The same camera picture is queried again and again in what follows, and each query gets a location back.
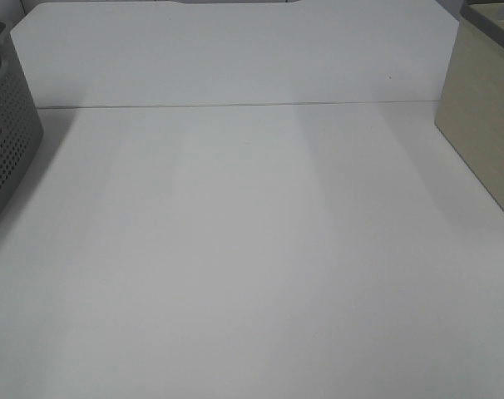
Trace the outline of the beige fabric storage box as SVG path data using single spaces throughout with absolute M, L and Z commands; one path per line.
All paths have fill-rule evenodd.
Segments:
M 504 212 L 504 1 L 465 1 L 435 125 Z

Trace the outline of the grey perforated plastic basket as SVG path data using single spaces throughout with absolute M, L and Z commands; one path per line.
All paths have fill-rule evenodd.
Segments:
M 42 137 L 11 25 L 0 20 L 0 214 L 27 173 Z

